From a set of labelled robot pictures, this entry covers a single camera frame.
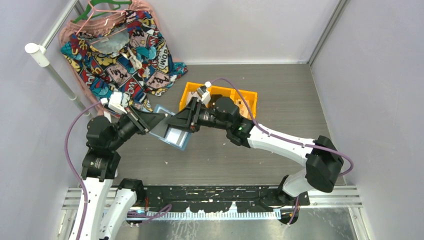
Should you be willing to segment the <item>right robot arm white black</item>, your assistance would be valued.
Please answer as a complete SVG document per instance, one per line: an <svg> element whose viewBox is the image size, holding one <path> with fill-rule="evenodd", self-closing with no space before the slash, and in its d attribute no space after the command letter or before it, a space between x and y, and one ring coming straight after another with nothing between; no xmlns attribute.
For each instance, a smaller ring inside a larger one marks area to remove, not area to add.
<svg viewBox="0 0 424 240"><path fill-rule="evenodd" d="M226 138L237 146L266 150L303 166L298 173L284 177L279 185L277 198L286 206L310 190L331 193L344 164L328 137L300 138L266 128L242 116L229 97L219 98L214 108L208 108L193 97L183 110L168 120L168 124L190 133L198 132L201 127L225 130Z"/></svg>

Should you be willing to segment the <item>blue card holder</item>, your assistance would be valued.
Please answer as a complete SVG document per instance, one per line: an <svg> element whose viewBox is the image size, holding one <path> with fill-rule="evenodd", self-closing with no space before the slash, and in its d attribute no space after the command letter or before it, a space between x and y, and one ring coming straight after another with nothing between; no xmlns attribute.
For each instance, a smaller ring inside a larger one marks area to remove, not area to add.
<svg viewBox="0 0 424 240"><path fill-rule="evenodd" d="M157 104L153 112L164 114L165 118L158 125L156 125L149 133L158 138L159 140L165 142L166 144L171 145L181 151L184 151L190 140L191 133L170 126L167 123L167 120L169 120L173 115L175 115L175 113L165 108L164 106Z"/></svg>

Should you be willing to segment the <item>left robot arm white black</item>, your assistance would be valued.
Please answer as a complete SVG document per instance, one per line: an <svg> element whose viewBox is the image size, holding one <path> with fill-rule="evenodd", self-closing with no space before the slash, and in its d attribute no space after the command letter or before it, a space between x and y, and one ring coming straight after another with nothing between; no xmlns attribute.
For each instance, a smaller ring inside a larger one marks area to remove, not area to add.
<svg viewBox="0 0 424 240"><path fill-rule="evenodd" d="M108 210L106 199L117 176L121 156L118 148L133 135L145 135L166 117L125 109L119 120L112 123L100 115L87 123L86 146L82 172L76 174L81 186L81 198L70 240L113 240L126 220L132 206L141 206L146 200L142 180L124 178L118 185Z"/></svg>

